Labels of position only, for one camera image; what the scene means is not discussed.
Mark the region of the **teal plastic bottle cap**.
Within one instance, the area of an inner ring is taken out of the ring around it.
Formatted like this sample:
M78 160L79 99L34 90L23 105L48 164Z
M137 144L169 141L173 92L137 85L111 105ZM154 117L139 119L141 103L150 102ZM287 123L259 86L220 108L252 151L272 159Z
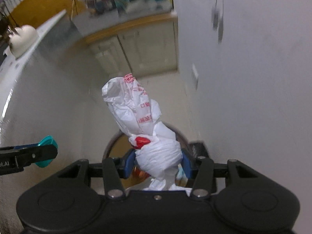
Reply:
M58 144L54 138L49 135L42 139L38 146L43 150L43 156L35 164L40 168L46 168L58 154Z

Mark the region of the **white plastic trash bag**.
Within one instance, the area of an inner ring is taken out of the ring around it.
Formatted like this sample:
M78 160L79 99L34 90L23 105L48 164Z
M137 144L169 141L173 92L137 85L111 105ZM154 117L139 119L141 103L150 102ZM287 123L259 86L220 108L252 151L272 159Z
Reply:
M128 139L138 135L153 136L155 124L161 121L159 104L149 98L132 74L110 79L102 87L102 97ZM149 142L150 140L141 138L130 144L137 150Z

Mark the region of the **round trash bin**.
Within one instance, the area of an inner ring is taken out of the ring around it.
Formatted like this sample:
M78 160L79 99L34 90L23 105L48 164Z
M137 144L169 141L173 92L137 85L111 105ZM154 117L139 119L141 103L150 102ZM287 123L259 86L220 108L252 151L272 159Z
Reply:
M130 142L135 139L148 139L149 143L135 150L135 166L147 177L133 178L136 184L126 188L141 191L186 191L190 194L191 188L178 186L178 181L186 182L182 170L182 148L188 147L187 139L172 126L158 122L154 126L153 136L131 136Z

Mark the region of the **white ceramic cat figurine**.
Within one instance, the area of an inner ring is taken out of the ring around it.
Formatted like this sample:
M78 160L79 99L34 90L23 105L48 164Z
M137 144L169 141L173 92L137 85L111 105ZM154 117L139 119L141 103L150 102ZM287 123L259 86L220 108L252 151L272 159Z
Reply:
M39 38L36 29L30 25L22 27L8 28L9 48L12 55L18 59L32 46Z

